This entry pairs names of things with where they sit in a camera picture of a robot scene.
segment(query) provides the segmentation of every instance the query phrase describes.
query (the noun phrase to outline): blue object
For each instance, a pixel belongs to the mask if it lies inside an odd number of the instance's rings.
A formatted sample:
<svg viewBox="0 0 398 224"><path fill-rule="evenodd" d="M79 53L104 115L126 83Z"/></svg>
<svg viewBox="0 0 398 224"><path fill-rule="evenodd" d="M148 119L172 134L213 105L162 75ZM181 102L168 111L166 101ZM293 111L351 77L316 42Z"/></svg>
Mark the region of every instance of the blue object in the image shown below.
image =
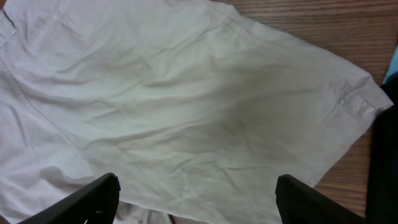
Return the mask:
<svg viewBox="0 0 398 224"><path fill-rule="evenodd" d="M387 80L395 72L398 72L398 46L396 48L396 52L394 53L394 56L392 56L392 60L391 60L390 66L388 68L388 71L386 73L386 76L384 77L383 84L386 84Z"/></svg>

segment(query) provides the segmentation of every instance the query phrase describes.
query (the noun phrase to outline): black object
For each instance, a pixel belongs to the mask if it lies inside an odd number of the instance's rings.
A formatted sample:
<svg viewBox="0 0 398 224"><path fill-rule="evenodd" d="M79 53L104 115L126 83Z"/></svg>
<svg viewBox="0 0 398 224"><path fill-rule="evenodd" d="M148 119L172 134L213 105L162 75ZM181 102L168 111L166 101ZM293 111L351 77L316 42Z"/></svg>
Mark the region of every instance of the black object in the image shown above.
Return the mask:
<svg viewBox="0 0 398 224"><path fill-rule="evenodd" d="M283 224L363 224L349 211L291 175L278 178L276 204Z"/></svg>
<svg viewBox="0 0 398 224"><path fill-rule="evenodd" d="M398 104L398 72L382 89ZM385 110L375 120L366 207L368 223L398 223L398 108Z"/></svg>
<svg viewBox="0 0 398 224"><path fill-rule="evenodd" d="M110 224L119 204L118 178L107 173L20 224Z"/></svg>

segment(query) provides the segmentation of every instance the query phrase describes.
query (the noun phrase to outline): wood grain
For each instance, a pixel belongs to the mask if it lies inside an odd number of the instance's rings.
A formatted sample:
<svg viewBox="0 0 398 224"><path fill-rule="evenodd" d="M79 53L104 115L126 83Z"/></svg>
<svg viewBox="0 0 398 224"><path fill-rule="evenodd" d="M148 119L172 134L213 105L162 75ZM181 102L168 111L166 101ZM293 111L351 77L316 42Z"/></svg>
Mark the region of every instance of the wood grain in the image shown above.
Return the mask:
<svg viewBox="0 0 398 224"><path fill-rule="evenodd" d="M243 15L344 57L381 83L398 33L398 0L222 0ZM364 216L368 131L315 187Z"/></svg>

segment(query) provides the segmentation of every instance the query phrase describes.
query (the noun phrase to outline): seam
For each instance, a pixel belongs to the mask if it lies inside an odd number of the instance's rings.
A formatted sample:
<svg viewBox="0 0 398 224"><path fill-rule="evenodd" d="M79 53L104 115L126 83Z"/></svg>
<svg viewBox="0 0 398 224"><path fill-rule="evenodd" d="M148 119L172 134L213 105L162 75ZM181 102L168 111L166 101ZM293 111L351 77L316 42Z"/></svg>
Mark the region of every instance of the seam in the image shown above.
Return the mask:
<svg viewBox="0 0 398 224"><path fill-rule="evenodd" d="M39 38L39 35L43 32L43 30L51 30L51 32L48 32L45 37L43 38L43 40L41 41L41 43L36 47L37 50L39 49L43 43L48 39L48 37L53 33L53 29L51 29L52 27L55 27L60 21L63 20L63 18L65 17L65 14L69 11L70 7L72 6L72 3L75 3L75 0L69 0L69 3L67 3L67 5L65 6L65 11L61 14L61 16L59 17L59 19L57 19L56 21L52 21L52 22L48 22L46 23L43 27L41 27L41 29L39 29L37 31L37 33L35 34L35 37L33 38L33 41L29 44L29 47L32 47L32 43L36 43L37 39ZM49 16L50 18L54 19L54 13L51 13L51 16Z"/></svg>
<svg viewBox="0 0 398 224"><path fill-rule="evenodd" d="M47 24L47 25L45 26L45 27L48 27L49 30L51 30L51 31L49 31L49 32L45 35L45 37L43 37L43 39L41 40L41 42L39 43L39 45L34 49L35 51L40 50L40 48L43 46L43 44L44 44L44 43L50 38L50 36L55 32L55 31L54 31L54 30L55 30L54 27L55 27L56 25L58 25L60 22L63 21L63 19L65 18L65 15L67 14L67 12L70 10L70 8L71 8L74 4L75 4L75 0L70 0L70 2L68 3L68 5L65 7L65 12L62 13L62 15L60 16L60 18L59 18L57 21L53 22L52 24ZM36 35L36 37L35 37L35 40L34 40L33 42L37 41L37 38L38 38L39 34L40 34L40 32L37 33L37 35Z"/></svg>
<svg viewBox="0 0 398 224"><path fill-rule="evenodd" d="M224 12L218 10L217 8L215 8L214 6L212 6L212 5L210 4L210 2L208 2L207 0L200 0L200 1L202 1L202 2L204 2L206 5L208 5L209 8L210 8L212 11L215 11L215 12L217 12L218 14L221 14L222 16L224 16L225 18L227 18L227 20L231 21L235 26L238 27L238 29L243 30L243 31L246 33L246 35L248 35L248 36L250 36L250 37L256 39L258 42L265 42L265 43L267 43L267 44L271 44L271 45L276 46L276 47L278 47L278 48L280 48L280 49L283 49L285 52L291 52L291 53L297 54L297 55L299 55L299 56L301 56L301 57L303 57L303 58L305 58L305 59L307 59L307 60L313 60L313 58L311 58L311 57L308 57L308 56L306 56L306 55L302 55L302 54L300 54L300 53L298 53L298 52L296 52L296 51L290 50L290 49L288 49L288 48L286 48L286 47L284 47L284 46L281 46L281 45L278 45L278 44L275 44L275 43L272 43L272 42L269 42L269 41L267 41L267 40L264 40L264 39L261 39L261 38L257 37L256 35L252 34L250 31L248 31L246 28L244 28L244 27L243 27L239 22L237 22L234 18L232 18L231 16L227 15L226 13L224 13ZM341 75L339 75L339 74L341 74L341 73L352 74L351 72L336 70L335 68L333 68L333 67L331 67L331 66L329 66L329 65L327 65L327 64L324 64L324 63L323 63L322 65L326 66L328 69L330 69L333 73L337 74L339 77L341 76ZM319 66L319 65L317 65L317 64L314 64L314 66L316 66L317 68L320 68L321 70L323 70L323 69L321 68L321 66ZM372 106L373 108L376 109L376 107L375 107L373 104L369 103L368 100L365 100L366 97L364 97L364 96L363 96L362 94L360 94L360 92L358 91L358 90L360 90L360 89L362 89L362 88L364 88L364 87L366 87L366 86L368 86L368 85L362 85L362 86L359 86L359 87L355 88L355 87L351 86L347 81L345 81L345 82L346 82L346 84L350 87L350 89L353 90L352 93L358 95L358 96L361 97L369 106Z"/></svg>
<svg viewBox="0 0 398 224"><path fill-rule="evenodd" d="M23 95L23 94L22 94L19 90L17 90L17 89L15 88L15 81L12 79L12 77L10 77L10 76L7 74L8 72L10 72L10 71L8 70L8 71L4 72L4 73L5 73L5 74L4 74L4 78L6 78L6 79L8 80L8 82L11 84L11 88L12 88L14 91L16 91L15 94L17 95L17 98L21 98L21 95ZM11 105L10 103L5 102L3 99L0 99L0 101L3 101L5 104L8 104L9 106L12 107L12 105ZM22 106L26 108L26 105L24 105L24 103L26 104L25 100L24 100ZM35 162L36 164L38 164L37 157L36 157L35 154L32 152L32 149L29 148L29 147L27 147L27 150L28 150L30 156L33 158L34 162Z"/></svg>
<svg viewBox="0 0 398 224"><path fill-rule="evenodd" d="M44 120L46 120L47 122L48 122L48 124L50 124L51 125L51 127L53 127L53 128L55 128L59 133L60 133L60 135L61 135L61 137L63 138L63 140L68 144L68 145L70 145L72 148L74 148L78 153L79 153L79 155L81 155L80 154L80 152L76 149L76 147L73 145L73 143L72 143L72 141L68 138L68 137L66 137L66 135L61 131L61 130L59 130L59 128L57 128L57 126L56 125L54 125L53 124L53 122L51 122L51 120L49 120L40 110L38 110L31 102L30 102L30 100L29 100L29 98L27 97L27 95L25 94L25 92L23 91L23 88L21 87L21 84L19 84L19 82L18 82L18 80L15 78L15 76L12 74L12 72L11 72L11 70L9 69L9 67L3 62L3 64L4 64L4 66L8 69L8 71L9 71L9 74L5 74L5 76L8 76L9 78L11 78L11 85L12 85L12 88L15 90L15 91L17 91L18 92L18 94L19 94L19 98L21 99L21 100L23 100L24 101L24 106L29 110L29 111L31 111L31 112L33 112L33 113L35 113L35 114L38 114L39 116L41 116L42 118L44 118Z"/></svg>

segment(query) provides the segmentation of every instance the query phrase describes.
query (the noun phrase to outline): white fabric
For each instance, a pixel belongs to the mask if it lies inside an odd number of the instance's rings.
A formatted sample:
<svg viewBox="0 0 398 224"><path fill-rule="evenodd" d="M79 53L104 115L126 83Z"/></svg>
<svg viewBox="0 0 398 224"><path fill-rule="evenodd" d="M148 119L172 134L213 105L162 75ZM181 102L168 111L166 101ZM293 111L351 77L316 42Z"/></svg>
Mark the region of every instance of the white fabric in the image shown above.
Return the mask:
<svg viewBox="0 0 398 224"><path fill-rule="evenodd" d="M278 223L392 103L352 63L205 0L9 0L0 212L18 222L104 173L121 201Z"/></svg>

